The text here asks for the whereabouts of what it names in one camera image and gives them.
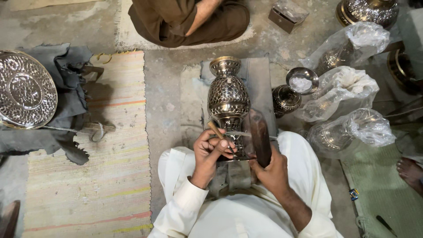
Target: woven mat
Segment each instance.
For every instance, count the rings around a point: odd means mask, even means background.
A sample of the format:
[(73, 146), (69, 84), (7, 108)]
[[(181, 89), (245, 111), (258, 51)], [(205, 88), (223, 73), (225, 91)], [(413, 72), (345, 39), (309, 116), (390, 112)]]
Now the woven mat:
[(216, 46), (223, 46), (228, 44), (238, 43), (249, 38), (252, 38), (255, 33), (252, 24), (248, 26), (244, 34), (238, 37), (235, 40), (230, 42), (218, 42), (218, 43), (208, 43), (208, 44), (199, 44), (193, 46), (180, 46), (178, 48), (166, 48), (151, 43), (140, 36), (135, 30), (134, 24), (131, 21), (131, 17), (128, 15), (129, 8), (132, 5), (132, 0), (120, 0), (121, 10), (117, 12), (117, 34), (116, 34), (116, 50), (119, 52), (127, 50), (185, 50), (185, 49), (201, 49), (201, 48), (211, 48)]
[(22, 11), (54, 5), (87, 3), (104, 0), (10, 0), (10, 11)]
[(342, 162), (350, 187), (360, 193), (354, 203), (367, 237), (395, 238), (376, 220), (377, 215), (398, 237), (422, 237), (423, 198), (398, 176), (400, 158), (395, 144), (381, 148), (362, 144)]
[(151, 174), (146, 132), (144, 52), (102, 55), (97, 83), (86, 88), (92, 121), (116, 126), (99, 143), (87, 134), (75, 140), (90, 155), (79, 166), (62, 150), (30, 153), (23, 237), (146, 237)]

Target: brown shalwar kameez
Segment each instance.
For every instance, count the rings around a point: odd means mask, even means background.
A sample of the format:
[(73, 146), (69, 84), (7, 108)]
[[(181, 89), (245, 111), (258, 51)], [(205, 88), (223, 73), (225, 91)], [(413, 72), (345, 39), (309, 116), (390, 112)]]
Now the brown shalwar kameez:
[(241, 1), (223, 2), (190, 36), (199, 0), (132, 0), (128, 14), (138, 34), (163, 47), (231, 41), (250, 23), (250, 13)]

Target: white sleeve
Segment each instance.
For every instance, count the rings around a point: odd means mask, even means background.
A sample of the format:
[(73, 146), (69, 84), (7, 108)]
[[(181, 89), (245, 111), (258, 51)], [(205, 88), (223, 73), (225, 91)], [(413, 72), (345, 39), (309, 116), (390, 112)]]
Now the white sleeve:
[(208, 192), (185, 178), (173, 199), (160, 211), (148, 238), (187, 237)]
[(343, 238), (343, 236), (327, 216), (313, 211), (310, 222), (298, 234), (298, 238)]

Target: man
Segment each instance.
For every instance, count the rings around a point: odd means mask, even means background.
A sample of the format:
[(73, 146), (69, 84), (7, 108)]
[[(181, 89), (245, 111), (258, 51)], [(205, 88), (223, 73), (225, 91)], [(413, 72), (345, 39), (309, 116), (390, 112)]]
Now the man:
[(231, 41), (250, 23), (241, 0), (132, 0), (138, 34), (163, 47)]
[(209, 139), (212, 134), (205, 130), (194, 151), (177, 147), (160, 157), (159, 178), (167, 205), (149, 238), (342, 237), (330, 220), (331, 196), (319, 161), (308, 142), (292, 132), (278, 136), (284, 155), (272, 147), (269, 166), (249, 161), (260, 184), (204, 202), (217, 158), (232, 158), (228, 141)]

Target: foot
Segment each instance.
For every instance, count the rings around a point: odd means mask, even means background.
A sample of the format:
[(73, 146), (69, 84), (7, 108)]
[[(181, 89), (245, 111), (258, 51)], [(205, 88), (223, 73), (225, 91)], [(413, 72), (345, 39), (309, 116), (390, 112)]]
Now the foot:
[(423, 197), (423, 169), (414, 160), (401, 158), (397, 163), (399, 176)]

